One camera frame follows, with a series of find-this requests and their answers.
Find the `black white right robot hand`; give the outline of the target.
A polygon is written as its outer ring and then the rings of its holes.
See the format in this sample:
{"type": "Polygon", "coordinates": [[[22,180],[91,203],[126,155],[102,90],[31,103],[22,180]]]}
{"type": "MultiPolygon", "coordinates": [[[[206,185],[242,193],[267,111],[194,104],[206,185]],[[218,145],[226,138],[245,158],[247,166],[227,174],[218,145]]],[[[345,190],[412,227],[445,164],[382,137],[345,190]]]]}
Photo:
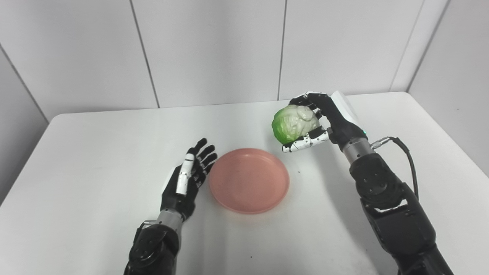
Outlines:
{"type": "Polygon", "coordinates": [[[320,125],[294,141],[283,144],[282,151],[284,153],[308,149],[328,140],[338,145],[342,151],[353,139],[367,138],[366,132],[361,129],[358,120],[350,109],[349,102],[339,91],[332,95],[306,92],[291,99],[289,105],[309,108],[318,119],[325,117],[330,126],[324,128],[320,125]]]}

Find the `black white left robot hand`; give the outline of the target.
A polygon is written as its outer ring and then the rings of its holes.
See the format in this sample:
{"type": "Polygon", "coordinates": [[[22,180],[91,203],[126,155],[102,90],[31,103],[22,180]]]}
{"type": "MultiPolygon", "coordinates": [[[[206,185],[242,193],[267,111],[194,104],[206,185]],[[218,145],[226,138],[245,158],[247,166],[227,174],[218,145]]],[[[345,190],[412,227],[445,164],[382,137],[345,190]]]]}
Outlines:
{"type": "Polygon", "coordinates": [[[188,149],[183,162],[173,169],[161,195],[161,211],[173,210],[183,221],[190,218],[196,207],[199,189],[206,181],[218,155],[215,146],[204,137],[188,149]]]}

